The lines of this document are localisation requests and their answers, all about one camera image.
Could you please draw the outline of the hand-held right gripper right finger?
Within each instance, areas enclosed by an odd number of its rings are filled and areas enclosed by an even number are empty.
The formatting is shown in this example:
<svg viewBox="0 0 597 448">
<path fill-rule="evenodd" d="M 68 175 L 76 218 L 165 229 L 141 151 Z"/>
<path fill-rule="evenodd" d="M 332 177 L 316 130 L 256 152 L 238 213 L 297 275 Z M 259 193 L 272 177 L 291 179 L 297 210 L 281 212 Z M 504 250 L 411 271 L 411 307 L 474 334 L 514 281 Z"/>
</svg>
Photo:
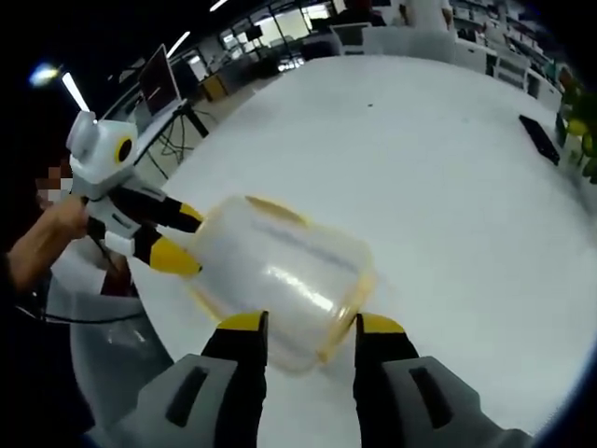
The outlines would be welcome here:
<svg viewBox="0 0 597 448">
<path fill-rule="evenodd" d="M 355 317 L 353 394 L 363 447 L 529 447 L 499 427 L 479 393 L 434 357 L 421 357 L 404 328 L 383 315 Z"/>
</svg>

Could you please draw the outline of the person's left hand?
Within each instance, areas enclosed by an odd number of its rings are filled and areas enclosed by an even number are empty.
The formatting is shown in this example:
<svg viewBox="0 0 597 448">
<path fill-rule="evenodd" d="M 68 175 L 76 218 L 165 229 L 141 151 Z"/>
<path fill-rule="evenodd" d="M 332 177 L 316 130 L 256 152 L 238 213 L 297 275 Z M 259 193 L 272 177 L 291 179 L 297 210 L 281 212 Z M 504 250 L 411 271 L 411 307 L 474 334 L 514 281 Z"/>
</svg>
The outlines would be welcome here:
<svg viewBox="0 0 597 448">
<path fill-rule="evenodd" d="M 52 232 L 68 240 L 81 239 L 88 234 L 89 215 L 86 199 L 70 194 L 51 205 L 43 215 Z"/>
</svg>

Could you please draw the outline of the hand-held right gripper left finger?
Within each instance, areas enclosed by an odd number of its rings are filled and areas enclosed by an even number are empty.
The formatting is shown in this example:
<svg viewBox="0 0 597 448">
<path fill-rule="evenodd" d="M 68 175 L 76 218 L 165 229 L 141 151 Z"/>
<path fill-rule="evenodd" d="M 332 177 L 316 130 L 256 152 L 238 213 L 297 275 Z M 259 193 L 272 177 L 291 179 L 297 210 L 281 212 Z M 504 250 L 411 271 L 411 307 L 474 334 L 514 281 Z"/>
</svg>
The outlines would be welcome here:
<svg viewBox="0 0 597 448">
<path fill-rule="evenodd" d="M 267 393 L 265 311 L 218 324 L 198 355 L 186 355 L 144 386 L 116 426 L 118 447 L 255 447 Z"/>
</svg>

